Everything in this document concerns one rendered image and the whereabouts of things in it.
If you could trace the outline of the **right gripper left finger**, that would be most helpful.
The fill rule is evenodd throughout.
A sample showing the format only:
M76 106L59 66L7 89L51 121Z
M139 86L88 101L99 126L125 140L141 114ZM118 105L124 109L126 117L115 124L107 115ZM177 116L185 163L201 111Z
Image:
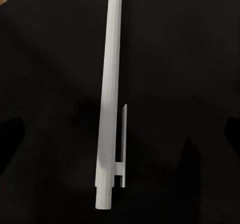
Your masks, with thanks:
M26 136L21 117L0 123L0 177Z

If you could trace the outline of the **pen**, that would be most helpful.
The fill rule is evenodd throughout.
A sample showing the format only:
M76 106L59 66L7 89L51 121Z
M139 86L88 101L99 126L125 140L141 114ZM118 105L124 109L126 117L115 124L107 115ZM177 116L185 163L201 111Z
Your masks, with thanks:
M95 208L112 207L112 187L115 175L120 175L120 187L126 184L127 104L122 109L121 160L116 160L118 86L120 62L122 0L108 0L105 35L103 79L100 104L95 187Z

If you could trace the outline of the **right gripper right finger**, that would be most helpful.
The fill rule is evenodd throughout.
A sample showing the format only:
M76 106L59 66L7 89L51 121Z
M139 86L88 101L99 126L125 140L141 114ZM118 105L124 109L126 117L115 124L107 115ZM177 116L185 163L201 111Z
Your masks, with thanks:
M240 119L228 117L224 135L240 157Z

